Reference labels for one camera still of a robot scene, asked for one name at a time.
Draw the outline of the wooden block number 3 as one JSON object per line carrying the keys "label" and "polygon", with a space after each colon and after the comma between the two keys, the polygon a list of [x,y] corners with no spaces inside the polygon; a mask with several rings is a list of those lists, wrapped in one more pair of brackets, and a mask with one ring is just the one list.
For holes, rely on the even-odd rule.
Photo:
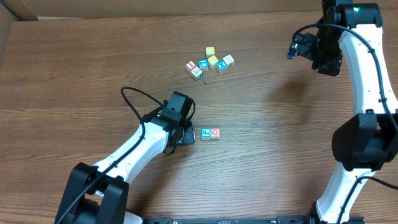
{"label": "wooden block number 3", "polygon": [[210,140],[211,139],[211,129],[210,128],[202,128],[201,129],[201,139],[202,140]]}

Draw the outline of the wooden block red Q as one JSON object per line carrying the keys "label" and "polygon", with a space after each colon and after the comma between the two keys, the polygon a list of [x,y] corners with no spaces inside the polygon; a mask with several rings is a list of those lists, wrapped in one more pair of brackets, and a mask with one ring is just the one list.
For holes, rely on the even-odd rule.
{"label": "wooden block red Q", "polygon": [[211,140],[219,140],[220,139],[220,137],[221,137],[220,128],[211,128],[210,131],[211,131],[211,133],[210,133]]}

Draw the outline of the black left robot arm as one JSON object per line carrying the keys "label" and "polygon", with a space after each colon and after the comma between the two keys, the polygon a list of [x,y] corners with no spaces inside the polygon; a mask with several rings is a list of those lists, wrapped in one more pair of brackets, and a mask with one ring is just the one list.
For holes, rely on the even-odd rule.
{"label": "black left robot arm", "polygon": [[167,110],[145,115],[136,132],[111,155],[72,169],[55,222],[143,223],[126,209],[130,184],[156,155],[194,141],[191,117]]}

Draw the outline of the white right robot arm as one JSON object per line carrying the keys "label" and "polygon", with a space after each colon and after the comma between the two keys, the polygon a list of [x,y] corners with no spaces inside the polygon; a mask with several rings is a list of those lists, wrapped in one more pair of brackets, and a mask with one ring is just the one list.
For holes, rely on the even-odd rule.
{"label": "white right robot arm", "polygon": [[397,98],[382,47],[383,20],[375,3],[323,1],[323,15],[292,36],[287,58],[309,59],[318,73],[337,76],[347,65],[353,94],[352,117],[331,141],[336,164],[322,196],[307,216],[279,217],[278,223],[362,223],[350,211],[365,183],[397,155]]}

